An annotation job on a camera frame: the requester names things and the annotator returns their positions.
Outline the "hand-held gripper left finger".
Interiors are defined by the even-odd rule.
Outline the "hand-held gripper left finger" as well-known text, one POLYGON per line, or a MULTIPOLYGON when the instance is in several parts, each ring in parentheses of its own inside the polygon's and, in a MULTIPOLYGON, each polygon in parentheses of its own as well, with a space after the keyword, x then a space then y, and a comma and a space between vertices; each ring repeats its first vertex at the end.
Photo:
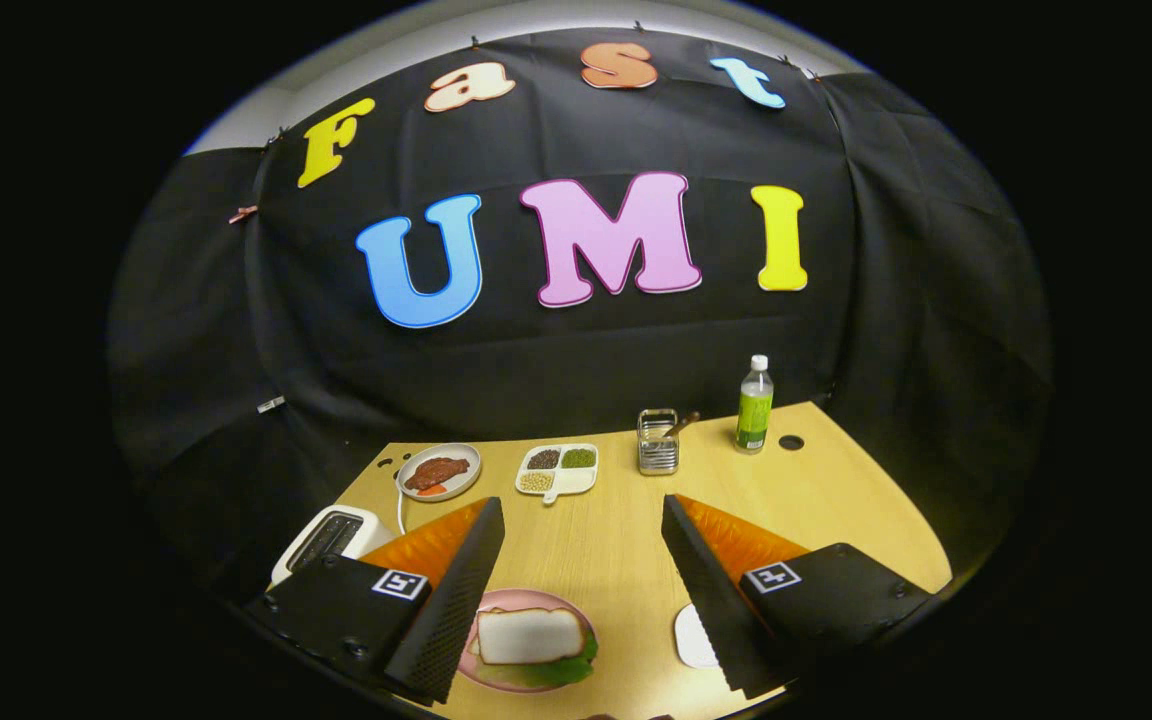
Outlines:
POLYGON ((364 559, 329 553, 247 614, 353 684, 444 703, 505 536, 499 498, 482 498, 364 559))

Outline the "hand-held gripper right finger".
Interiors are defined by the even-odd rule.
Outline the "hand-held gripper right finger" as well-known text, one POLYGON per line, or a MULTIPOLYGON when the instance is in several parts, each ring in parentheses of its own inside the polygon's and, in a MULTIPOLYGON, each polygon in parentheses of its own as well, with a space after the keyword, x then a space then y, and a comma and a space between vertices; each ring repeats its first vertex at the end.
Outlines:
POLYGON ((755 698, 854 659, 934 596, 847 543, 799 544, 664 497, 664 541, 733 691, 755 698))

